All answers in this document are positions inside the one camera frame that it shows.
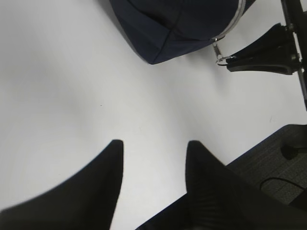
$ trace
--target dark gray carpet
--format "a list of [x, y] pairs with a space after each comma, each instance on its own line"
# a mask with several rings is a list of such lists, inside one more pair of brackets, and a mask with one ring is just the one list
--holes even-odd
[[[288, 125], [230, 163], [227, 167], [252, 186], [258, 187], [269, 177], [281, 177], [307, 187], [307, 154], [286, 160], [283, 145], [307, 147], [307, 126]], [[267, 182], [263, 192], [284, 204], [292, 202], [302, 190], [282, 181]]]

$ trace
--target white surface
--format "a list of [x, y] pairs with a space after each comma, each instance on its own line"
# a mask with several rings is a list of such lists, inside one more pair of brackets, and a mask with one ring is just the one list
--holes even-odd
[[[232, 54], [284, 22], [258, 0], [220, 42]], [[151, 66], [94, 0], [0, 1], [0, 209], [125, 142], [112, 229], [133, 230], [185, 191], [198, 139], [229, 163], [287, 124], [307, 124], [298, 77], [229, 73], [211, 47]]]

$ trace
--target black cable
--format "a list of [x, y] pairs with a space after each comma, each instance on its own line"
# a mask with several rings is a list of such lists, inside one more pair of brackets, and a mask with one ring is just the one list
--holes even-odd
[[261, 190], [262, 187], [263, 187], [263, 185], [264, 185], [266, 182], [271, 181], [271, 180], [285, 181], [285, 182], [288, 182], [288, 183], [290, 183], [290, 184], [292, 184], [292, 185], [294, 185], [294, 186], [296, 186], [296, 187], [298, 187], [298, 188], [300, 188], [300, 189], [302, 189], [302, 190], [304, 190], [304, 191], [307, 191], [306, 188], [300, 186], [299, 184], [296, 184], [296, 183], [294, 183], [294, 182], [292, 182], [292, 181], [289, 181], [289, 180], [284, 179], [284, 178], [279, 178], [279, 177], [270, 177], [270, 178], [268, 178], [268, 179], [265, 179], [264, 181], [261, 182], [261, 184], [260, 184], [260, 186], [259, 186], [259, 189]]

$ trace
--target navy blue bag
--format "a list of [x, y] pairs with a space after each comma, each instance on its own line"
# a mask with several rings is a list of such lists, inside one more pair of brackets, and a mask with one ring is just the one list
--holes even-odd
[[150, 64], [199, 50], [228, 33], [255, 0], [110, 0], [136, 51]]

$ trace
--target silver zipper trim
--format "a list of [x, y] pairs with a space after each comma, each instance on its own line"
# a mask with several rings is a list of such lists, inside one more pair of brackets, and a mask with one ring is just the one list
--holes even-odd
[[230, 21], [229, 25], [221, 32], [217, 37], [213, 38], [213, 40], [223, 38], [227, 33], [229, 33], [239, 22], [241, 19], [244, 10], [246, 6], [246, 0], [239, 0], [238, 2], [238, 9], [233, 17], [233, 19]]

